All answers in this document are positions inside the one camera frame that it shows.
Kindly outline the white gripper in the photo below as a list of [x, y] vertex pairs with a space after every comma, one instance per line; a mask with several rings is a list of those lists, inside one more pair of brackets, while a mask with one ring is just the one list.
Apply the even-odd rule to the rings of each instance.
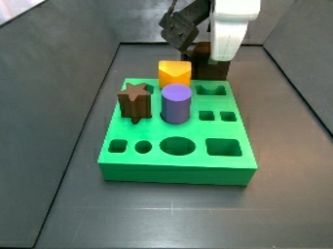
[[214, 0], [211, 20], [211, 60], [230, 61], [241, 47], [248, 25], [261, 12], [262, 0]]

